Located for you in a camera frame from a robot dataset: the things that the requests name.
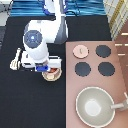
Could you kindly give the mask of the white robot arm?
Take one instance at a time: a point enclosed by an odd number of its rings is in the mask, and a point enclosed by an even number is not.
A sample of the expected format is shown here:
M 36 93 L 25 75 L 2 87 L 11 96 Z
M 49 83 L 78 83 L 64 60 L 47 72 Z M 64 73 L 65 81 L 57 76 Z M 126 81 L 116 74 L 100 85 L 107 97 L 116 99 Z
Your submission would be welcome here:
M 37 72 L 48 72 L 60 68 L 62 59 L 50 56 L 47 44 L 63 44 L 68 38 L 62 0 L 54 0 L 54 20 L 31 20 L 24 29 L 21 64 L 24 68 L 34 68 Z

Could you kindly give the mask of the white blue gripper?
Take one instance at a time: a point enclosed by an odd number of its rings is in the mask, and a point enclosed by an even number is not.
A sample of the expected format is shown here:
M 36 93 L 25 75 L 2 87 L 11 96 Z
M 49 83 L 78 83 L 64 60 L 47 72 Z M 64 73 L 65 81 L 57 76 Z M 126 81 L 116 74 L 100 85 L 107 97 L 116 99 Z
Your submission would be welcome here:
M 27 53 L 21 57 L 22 71 L 49 72 L 52 68 L 60 68 L 62 59 L 59 56 L 49 56 L 44 62 L 36 63 Z

